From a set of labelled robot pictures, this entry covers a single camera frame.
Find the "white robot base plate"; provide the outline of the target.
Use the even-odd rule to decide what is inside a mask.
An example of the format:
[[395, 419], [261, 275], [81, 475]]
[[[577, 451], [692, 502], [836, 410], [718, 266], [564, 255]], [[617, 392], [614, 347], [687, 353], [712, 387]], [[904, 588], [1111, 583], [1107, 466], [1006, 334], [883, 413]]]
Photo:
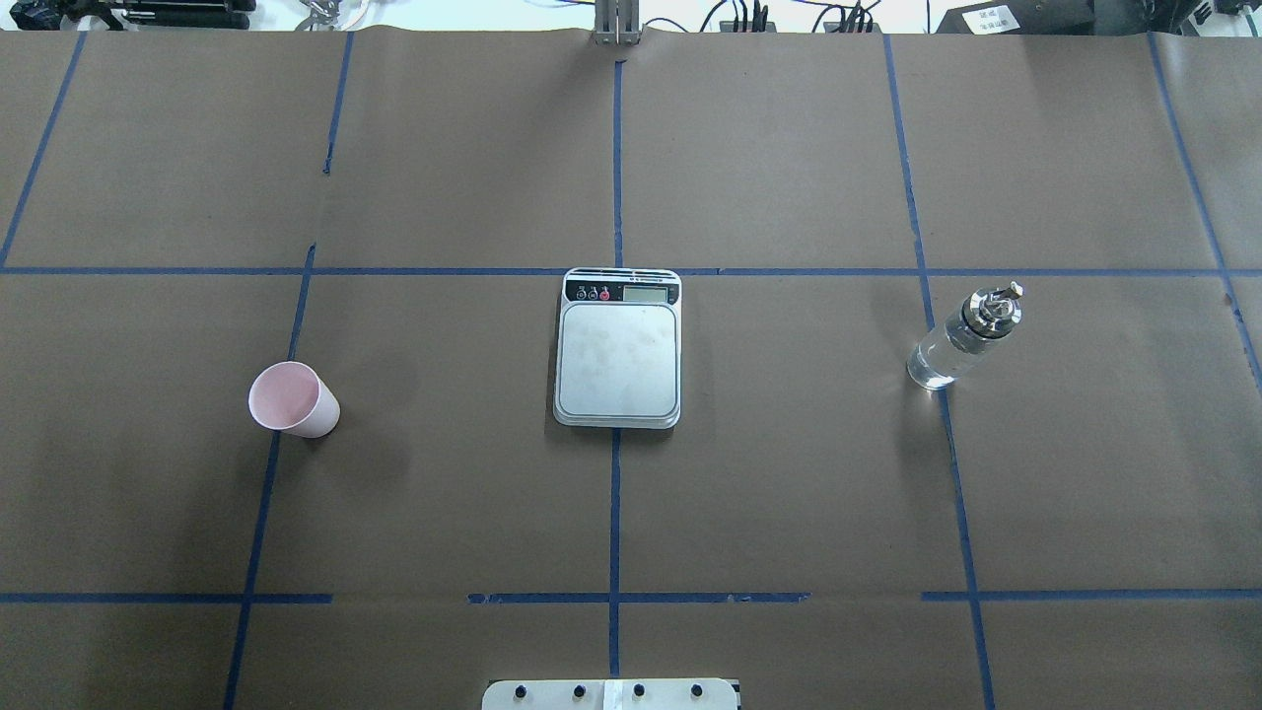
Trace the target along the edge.
[[504, 678], [482, 709], [740, 709], [740, 684], [719, 677]]

